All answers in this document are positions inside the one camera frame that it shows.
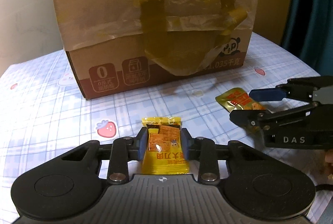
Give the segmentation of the right hand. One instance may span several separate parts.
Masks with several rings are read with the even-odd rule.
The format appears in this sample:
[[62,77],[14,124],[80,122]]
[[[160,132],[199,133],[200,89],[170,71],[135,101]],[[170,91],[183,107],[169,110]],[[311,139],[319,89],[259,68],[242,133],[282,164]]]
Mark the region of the right hand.
[[329,149],[324,155],[324,166],[323,170],[326,175],[333,173],[333,149]]

